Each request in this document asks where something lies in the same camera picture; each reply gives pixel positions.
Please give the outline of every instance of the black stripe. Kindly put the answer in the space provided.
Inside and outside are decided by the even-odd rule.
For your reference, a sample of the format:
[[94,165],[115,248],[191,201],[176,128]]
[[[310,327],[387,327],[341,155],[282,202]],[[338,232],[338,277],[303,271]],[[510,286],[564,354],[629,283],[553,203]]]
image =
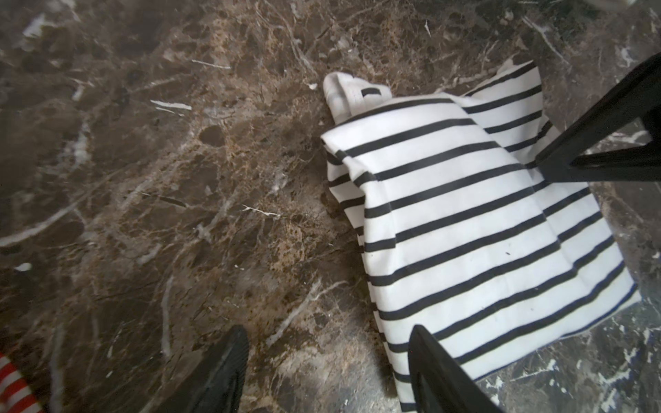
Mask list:
[[504,206],[512,204],[518,200],[522,200],[523,198],[530,196],[532,194],[534,194],[534,192],[531,188],[524,188],[520,191],[514,192],[513,194],[509,194],[497,200],[493,200],[491,202],[487,202],[485,204],[472,207],[461,212],[457,212],[453,215],[449,215],[447,217],[443,217],[440,219],[436,219],[434,221],[424,223],[422,225],[418,225],[417,227],[413,227],[405,231],[401,231],[395,235],[394,239],[384,240],[384,241],[389,241],[388,243],[384,243],[384,241],[377,241],[375,243],[365,243],[365,251],[374,252],[378,250],[384,250],[387,248],[394,248],[396,243],[401,243],[411,238],[415,238],[420,235],[430,233],[437,229],[441,229],[443,227],[447,227],[449,225],[453,225],[458,222],[465,221],[470,218],[474,218],[478,215],[482,215],[484,213],[494,211],[498,208],[502,208]]
[[578,201],[581,198],[585,198],[586,196],[590,195],[590,188],[585,187],[581,189],[580,191],[574,192],[570,196],[567,196],[566,198],[556,202],[555,204],[551,205],[547,209],[544,209],[544,215],[547,217],[549,215],[553,215],[554,213],[560,211],[562,208],[566,207],[569,204],[573,204],[575,201]]
[[523,233],[528,229],[536,227],[537,225],[545,221],[546,219],[544,218],[544,215],[537,215],[536,217],[527,219],[526,221],[521,222],[520,224],[517,224],[512,228],[508,228],[499,233],[478,238],[469,243],[465,243],[464,245],[459,245],[451,250],[443,251],[429,258],[425,258],[418,262],[414,262],[413,264],[403,266],[402,268],[399,268],[398,270],[396,270],[395,272],[393,272],[388,276],[370,276],[369,280],[372,283],[372,285],[376,287],[391,285],[392,283],[395,283],[396,281],[399,281],[402,278],[407,277],[411,274],[415,274],[417,272],[426,270],[428,268],[435,267],[439,264],[453,260],[454,258],[457,258],[464,254],[467,254],[468,252],[477,250],[478,248],[499,243],[500,241],[515,237],[516,235],[519,235],[520,233]]
[[363,94],[363,97],[369,95],[369,94],[381,94],[381,91],[375,87],[366,87],[365,89],[360,91]]
[[533,188],[533,191],[539,192],[542,189],[546,188],[548,185],[551,185],[551,183],[547,180],[543,180],[539,184],[533,185],[532,188]]
[[335,156],[333,156],[332,153],[328,151],[326,151],[326,160],[328,161],[328,163],[330,163],[331,165],[335,165],[336,167],[340,167],[343,165],[342,161],[337,159]]
[[340,175],[338,178],[335,178],[329,182],[329,187],[332,188],[333,186],[346,184],[349,181],[351,181],[349,174]]
[[497,349],[498,347],[501,347],[503,344],[510,342],[517,337],[525,336],[526,334],[530,334],[532,332],[535,332],[536,330],[539,330],[540,328],[544,328],[546,326],[553,324],[554,322],[561,320],[565,316],[573,313],[575,310],[594,301],[599,296],[599,294],[603,290],[608,288],[608,286],[611,285],[611,283],[622,273],[622,271],[624,271],[624,268],[625,268],[624,263],[621,262],[620,265],[618,265],[613,271],[608,273],[608,276],[606,276],[606,278],[604,278],[602,281],[597,283],[597,285],[594,286],[594,288],[589,294],[575,300],[573,303],[569,305],[564,306],[562,309],[556,311],[552,315],[549,315],[548,317],[544,317],[543,319],[539,319],[537,321],[533,321],[529,324],[517,327],[501,335],[500,337],[495,338],[490,342],[482,346],[479,346],[478,348],[462,356],[457,357],[455,360],[459,364],[467,363],[471,360],[480,357],[483,354],[486,354],[492,350]]
[[591,226],[595,222],[599,221],[602,218],[602,213],[601,211],[597,211],[593,213],[591,216],[581,220],[579,223],[571,227],[570,229],[566,230],[564,233],[561,233],[558,235],[558,239],[560,242],[564,242],[568,240],[569,238],[572,238],[579,232],[583,231],[585,228]]
[[445,119],[439,122],[434,122],[433,124],[428,124],[424,126],[419,126],[417,128],[409,129],[404,132],[396,133],[395,135],[390,135],[376,139],[375,141],[363,143],[362,145],[355,146],[345,150],[346,154],[351,157],[357,157],[365,153],[376,151],[377,149],[382,149],[396,143],[408,141],[416,137],[428,135],[436,131],[443,129],[452,128],[453,126],[470,126],[475,125],[475,121],[470,118],[464,119]]
[[495,86],[499,83],[506,82],[510,79],[516,79],[519,76],[525,75],[526,73],[528,73],[532,69],[535,69],[535,67],[537,67],[536,64],[534,64],[534,62],[531,61],[527,65],[525,65],[523,67],[520,67],[519,69],[516,69],[515,71],[511,72],[509,75],[505,75],[501,78],[498,78],[498,79],[496,79],[492,82],[487,83],[484,86],[480,86],[479,88],[466,93],[464,96],[470,97],[470,96],[473,96],[475,93],[478,93],[478,92],[483,91],[487,88],[490,88],[491,86]]
[[491,102],[478,104],[478,105],[475,105],[475,106],[468,106],[467,108],[463,108],[463,109],[468,114],[486,112],[487,110],[500,108],[501,106],[505,106],[506,104],[518,102],[519,100],[529,98],[530,96],[533,96],[537,93],[541,93],[541,85],[535,86],[534,88],[528,89],[527,91],[523,91],[523,92],[520,92],[520,93],[510,95],[510,96],[506,96],[504,98],[492,100]]
[[523,166],[521,166],[520,163],[512,163],[509,165],[504,165],[502,167],[484,170],[482,172],[478,172],[477,174],[464,176],[463,178],[454,180],[452,182],[448,182],[446,184],[439,185],[435,188],[430,188],[418,192],[417,194],[405,196],[404,198],[399,198],[398,200],[391,201],[388,204],[383,204],[372,208],[366,208],[365,218],[380,217],[382,215],[385,215],[393,211],[394,209],[403,208],[405,206],[409,206],[412,204],[416,204],[418,202],[429,200],[436,196],[447,194],[448,192],[452,192],[459,188],[463,188],[464,186],[472,185],[474,183],[487,180],[489,178],[494,178],[495,176],[504,175],[506,173],[514,172],[515,170],[522,170],[522,169]]
[[417,412],[418,408],[416,407],[415,403],[399,403],[399,408],[402,409],[402,413],[408,413],[408,412]]
[[625,294],[625,296],[622,297],[622,299],[612,309],[610,309],[608,311],[608,313],[602,315],[601,317],[599,317],[596,320],[592,321],[590,324],[588,324],[588,325],[586,325],[582,328],[579,328],[576,331],[572,331],[572,332],[569,332],[569,333],[565,334],[563,337],[569,337],[569,336],[574,336],[575,334],[580,334],[583,331],[591,329],[595,324],[599,324],[601,321],[607,319],[608,317],[610,317],[611,315],[616,313],[619,310],[619,308],[624,303],[626,303],[636,293],[636,291],[638,291],[638,285],[634,284],[634,285],[631,286],[631,289],[629,290],[629,292],[627,292]]
[[401,381],[402,383],[410,383],[411,382],[411,376],[408,375],[408,374],[397,373],[395,371],[395,369],[393,369],[393,374],[394,374],[395,378],[397,380]]
[[[572,265],[572,268],[569,271],[566,271],[562,274],[559,274],[557,276],[554,276],[542,284],[539,284],[537,287],[533,287],[530,289],[527,289],[525,291],[518,292],[516,294],[513,294],[507,298],[504,298],[502,300],[499,300],[488,307],[485,307],[484,309],[478,311],[477,313],[471,315],[470,317],[467,317],[463,320],[459,320],[447,327],[445,327],[443,330],[437,331],[433,334],[434,338],[437,341],[444,340],[450,336],[453,336],[454,334],[457,334],[458,332],[465,330],[466,328],[469,328],[470,326],[474,325],[475,323],[484,320],[485,318],[497,313],[498,311],[505,309],[509,306],[512,306],[516,303],[519,303],[521,301],[525,301],[534,297],[537,297],[546,291],[549,291],[550,289],[567,282],[571,280],[572,278],[575,278],[576,275],[578,275],[578,271],[594,261],[603,251],[608,249],[611,245],[615,243],[615,239],[613,237],[608,237],[606,240],[602,241],[601,243],[597,244],[588,254],[585,254],[578,260],[574,262],[574,265]],[[408,342],[406,343],[401,343],[401,344],[391,344],[388,343],[388,348],[394,352],[394,353],[403,353],[408,350]]]
[[371,182],[374,180],[377,180],[376,176],[374,176],[371,172],[363,172],[359,177],[357,177],[354,180],[354,185],[360,187],[365,182]]
[[354,207],[354,206],[362,205],[364,203],[365,203],[365,197],[361,196],[360,198],[353,198],[351,200],[346,200],[346,201],[340,202],[340,207],[342,209],[347,209],[347,208],[351,208],[351,207]]
[[512,120],[511,122],[507,122],[506,124],[502,124],[502,125],[498,125],[498,126],[491,126],[489,128],[485,128],[485,132],[487,132],[487,133],[497,133],[497,132],[510,130],[510,129],[516,128],[517,126],[525,125],[526,123],[528,123],[530,121],[533,121],[535,119],[538,119],[538,118],[541,118],[541,110],[533,112],[530,115],[525,115],[523,118],[518,118],[518,119]]
[[390,179],[390,178],[395,178],[396,176],[404,175],[404,174],[412,172],[414,170],[418,170],[418,169],[422,169],[422,168],[426,168],[426,167],[431,167],[432,165],[436,165],[438,163],[447,161],[447,160],[452,159],[452,158],[456,158],[458,156],[465,155],[467,153],[477,152],[477,151],[486,151],[487,149],[494,149],[494,148],[497,148],[497,147],[498,147],[498,144],[495,141],[470,143],[468,145],[464,145],[464,146],[460,146],[460,147],[450,149],[449,151],[437,153],[436,155],[432,155],[430,157],[420,159],[419,161],[414,161],[414,162],[402,165],[400,167],[396,167],[396,168],[385,170],[383,172],[376,173],[375,176],[378,180],[386,180],[386,179]]
[[338,161],[340,161],[340,162],[342,162],[342,160],[343,160],[344,158],[346,158],[347,156],[348,156],[348,155],[346,154],[346,152],[344,152],[344,151],[341,150],[341,149],[338,150],[338,151],[335,153],[335,158],[336,158]]
[[481,375],[480,377],[476,378],[475,380],[473,380],[473,382],[477,383],[477,382],[479,382],[480,380],[482,380],[482,379],[484,379],[484,378],[486,378],[486,377],[492,375],[493,373],[496,373],[498,370],[504,369],[505,367],[509,366],[510,364],[506,364],[506,365],[504,365],[504,366],[502,366],[502,367],[499,367],[499,368],[497,368],[497,369],[493,369],[492,371],[489,371],[488,373],[483,374],[483,375]]
[[365,252],[375,252],[381,250],[389,250],[395,248],[397,245],[397,238],[381,239],[373,243],[365,243]]
[[553,127],[553,124],[551,123],[550,120],[548,120],[544,124],[544,126],[542,126],[541,130],[539,131],[539,133],[536,136],[533,136],[530,139],[527,139],[523,142],[515,143],[515,144],[510,145],[510,146],[505,146],[505,150],[507,152],[514,152],[514,151],[518,151],[520,149],[523,149],[525,147],[529,147],[530,145],[534,145],[541,138],[545,137],[546,134],[549,133],[549,130],[551,130],[552,127]]
[[[598,218],[596,219],[596,221],[598,221],[599,218],[601,217],[600,212],[597,214],[598,214]],[[569,238],[578,235],[583,229],[590,226],[591,220],[593,220],[594,216],[597,214],[594,214],[593,216],[585,218],[584,220],[580,221],[572,228],[560,234],[558,238],[561,240],[561,242],[564,242]],[[484,284],[485,282],[497,276],[501,276],[508,272],[518,270],[519,268],[529,266],[530,264],[533,264],[534,262],[548,255],[551,255],[552,253],[559,250],[560,250],[560,243],[558,243],[557,241],[553,242],[531,254],[528,254],[527,256],[524,256],[514,261],[507,262],[497,267],[490,268],[489,270],[484,271],[483,273],[478,274],[475,277],[472,277],[469,280],[464,281],[463,283],[453,285],[452,287],[447,288],[443,291],[439,291],[437,293],[423,297],[418,301],[415,301],[414,303],[411,303],[406,307],[403,307],[402,309],[394,310],[394,311],[379,310],[379,318],[381,320],[386,320],[386,321],[405,319],[419,311],[424,310],[427,307],[431,307],[432,305],[442,303],[443,301],[455,297],[456,295],[463,294],[466,291],[470,291],[473,288],[476,288],[479,285]]]
[[[449,151],[437,153],[436,155],[432,155],[430,157],[426,157],[423,159],[420,159],[419,161],[413,161],[410,163],[407,163],[405,165],[401,165],[399,167],[387,169],[381,172],[377,172],[376,174],[372,174],[370,172],[365,172],[362,175],[360,175],[357,179],[354,180],[354,184],[358,187],[360,187],[362,184],[365,182],[371,182],[374,180],[387,180],[391,178],[395,178],[397,176],[404,175],[406,173],[412,172],[414,170],[418,169],[423,169],[426,167],[431,167],[433,165],[439,164],[441,162],[450,160],[452,158],[456,158],[462,155],[466,155],[467,153],[472,153],[472,152],[477,152],[477,151],[485,151],[487,149],[494,149],[499,147],[499,145],[494,142],[494,141],[488,141],[488,142],[479,142],[479,143],[470,143],[468,145],[456,147],[453,149],[450,149]],[[340,183],[345,183],[347,182],[346,180],[350,180],[349,174],[342,175],[342,181]]]
[[437,103],[454,103],[454,100],[448,98],[413,99],[413,100],[407,100],[405,102],[398,102],[398,103],[388,104],[385,106],[379,106],[378,108],[374,108],[372,110],[368,110],[367,112],[363,112],[360,115],[355,115],[353,118],[349,118],[345,122],[339,125],[335,125],[331,129],[339,128],[340,126],[346,125],[350,122],[353,122],[354,120],[364,119],[367,118],[368,116],[378,115],[381,113],[390,112],[392,110],[412,108],[414,106],[420,106],[425,104],[437,104]]

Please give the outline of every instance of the red and white striped fabric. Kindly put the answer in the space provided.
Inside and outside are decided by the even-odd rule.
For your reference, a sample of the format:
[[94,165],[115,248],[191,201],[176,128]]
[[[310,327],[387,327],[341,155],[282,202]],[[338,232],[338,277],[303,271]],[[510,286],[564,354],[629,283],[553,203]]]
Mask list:
[[9,358],[0,353],[0,412],[43,413],[30,386]]

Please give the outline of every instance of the white speck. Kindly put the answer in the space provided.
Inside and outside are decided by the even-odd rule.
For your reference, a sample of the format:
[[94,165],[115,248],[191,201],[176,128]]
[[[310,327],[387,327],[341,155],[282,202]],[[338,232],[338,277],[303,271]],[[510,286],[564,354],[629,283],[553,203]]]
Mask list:
[[631,359],[633,359],[636,355],[638,354],[638,349],[634,348],[631,350],[631,353],[627,353],[627,351],[624,351],[624,359],[627,361],[627,363],[631,363]]
[[20,272],[30,271],[32,269],[32,264],[30,264],[29,262],[24,262],[21,265],[14,267],[14,269]]
[[269,194],[277,194],[279,190],[284,188],[284,186],[289,182],[289,178],[287,178],[287,175],[283,174],[282,172],[276,175],[276,179],[273,182],[273,185],[271,185],[271,192]]
[[64,371],[59,364],[59,357],[62,353],[62,344],[66,331],[62,324],[55,327],[53,337],[53,351],[51,352],[50,362],[50,400],[48,401],[48,410],[53,413],[62,413],[62,396],[64,395]]
[[46,22],[46,14],[41,13],[32,21],[28,26],[23,30],[23,36],[31,38],[39,38],[42,35],[42,29],[44,26],[49,26],[50,23]]
[[146,263],[148,263],[149,261],[154,259],[156,254],[158,254],[159,251],[161,250],[162,246],[163,245],[161,243],[156,244],[147,254],[145,254],[145,255],[143,255],[143,256],[141,256],[140,258],[137,259],[137,265],[140,265],[140,266],[145,265]]
[[242,209],[241,211],[255,211],[255,212],[263,213],[263,214],[266,215],[267,217],[268,217],[269,215],[273,215],[273,216],[276,217],[276,218],[280,218],[280,217],[282,216],[281,213],[275,213],[275,212],[264,212],[264,211],[262,211],[261,209],[252,208],[252,207],[245,206],[245,205],[244,205],[244,207],[245,207],[245,208]]
[[616,373],[610,379],[606,379],[601,373],[597,373],[597,378],[599,379],[599,384],[610,386],[622,379],[628,379],[630,374],[631,374],[631,369],[626,369],[624,371],[620,371]]
[[164,108],[156,108],[156,110],[160,110],[162,112],[168,112],[168,113],[171,113],[171,114],[179,115],[180,118],[184,117],[183,113],[176,113],[174,110],[169,110],[169,109],[164,109]]
[[60,0],[62,4],[69,6],[71,10],[76,8],[75,0]]
[[500,376],[496,377],[496,382],[494,384],[489,383],[488,380],[486,381],[486,387],[488,389],[493,387],[496,390],[500,390],[500,388],[503,387],[504,384],[505,382],[500,378]]
[[619,55],[624,60],[624,62],[627,64],[627,67],[630,67],[632,63],[636,62],[634,59],[631,58],[629,55],[629,48],[621,48],[619,50]]
[[298,14],[298,10],[296,9],[296,4],[295,3],[290,3],[290,7],[292,8],[292,14],[295,18],[300,19],[301,15]]
[[207,63],[207,62],[202,61],[202,60],[195,60],[195,59],[193,59],[193,60],[191,60],[191,61],[194,62],[194,63],[199,63],[200,65],[211,66],[211,67],[217,67],[218,69],[231,69],[231,68],[232,68],[231,66],[214,65],[213,63]]
[[81,97],[83,97],[83,92],[85,92],[85,86],[78,85],[78,89],[76,89],[76,91],[73,93],[71,99],[74,102],[79,102],[81,100]]
[[524,17],[522,20],[523,20],[524,23],[526,23],[530,28],[533,28],[533,29],[535,29],[536,31],[539,32],[539,34],[541,35],[541,38],[544,39],[544,43],[546,43],[546,45],[549,47],[549,49],[551,49],[551,51],[552,51],[556,56],[558,56],[563,62],[569,64],[569,62],[564,58],[564,56],[561,55],[560,52],[558,52],[558,50],[557,50],[555,47],[553,47],[553,45],[552,45],[551,42],[549,41],[549,38],[546,36],[546,33],[547,33],[548,31],[551,30],[550,28],[545,27],[545,26],[537,26],[532,20],[530,20],[530,19],[527,18],[527,17]]
[[554,371],[554,370],[560,371],[560,367],[558,367],[557,364],[558,364],[558,362],[555,359],[551,359],[549,361],[549,364],[546,366],[545,369],[539,369],[539,370],[535,371],[534,373],[525,373],[525,374],[523,374],[519,377],[516,377],[515,379],[512,379],[510,381],[517,381],[517,380],[520,380],[520,379],[525,379],[526,377],[536,376],[536,375],[538,375],[540,373],[544,373],[546,371]]
[[342,36],[337,42],[337,48],[341,50],[348,49],[350,46],[351,43],[349,43],[349,40],[347,40],[347,38],[344,36]]
[[602,403],[602,410],[604,412],[609,412],[611,409],[615,409],[615,392],[616,390],[611,390],[611,393],[608,395],[608,398]]
[[204,239],[206,242],[212,244],[214,240],[212,239],[211,232],[209,231],[208,228],[204,227],[202,223],[199,223],[197,227],[195,227],[195,231],[198,233],[198,237],[200,239]]
[[170,307],[168,300],[170,299],[170,290],[172,289],[172,282],[175,280],[175,274],[172,273],[170,278],[165,282],[165,291],[161,300],[161,312],[163,314],[163,327],[161,329],[161,353],[166,359],[172,355],[172,348],[170,346]]
[[76,160],[74,167],[78,167],[92,158],[89,152],[87,152],[88,133],[90,133],[89,125],[87,122],[83,122],[78,132],[78,140],[73,144],[73,156]]
[[183,103],[168,103],[168,102],[161,102],[160,100],[150,100],[150,101],[151,103],[157,104],[163,108],[193,110],[192,106]]

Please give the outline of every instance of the striped shirt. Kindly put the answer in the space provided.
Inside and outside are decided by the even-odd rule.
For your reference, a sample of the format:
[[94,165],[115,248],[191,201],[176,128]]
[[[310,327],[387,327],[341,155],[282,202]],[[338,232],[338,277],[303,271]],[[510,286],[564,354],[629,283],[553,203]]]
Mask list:
[[558,136],[532,62],[323,134],[403,411],[416,324],[478,379],[641,299],[588,185],[536,169]]

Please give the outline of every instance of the marble floor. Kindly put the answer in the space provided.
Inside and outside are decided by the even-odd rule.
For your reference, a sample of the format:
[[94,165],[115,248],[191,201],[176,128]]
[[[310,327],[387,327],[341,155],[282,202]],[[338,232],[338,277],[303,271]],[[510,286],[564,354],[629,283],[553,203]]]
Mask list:
[[[323,77],[462,93],[533,58],[563,128],[661,51],[658,9],[0,2],[0,352],[50,412],[147,413],[243,324],[242,412],[399,411],[326,188]],[[593,189],[644,302],[482,380],[504,411],[661,411],[661,187]]]

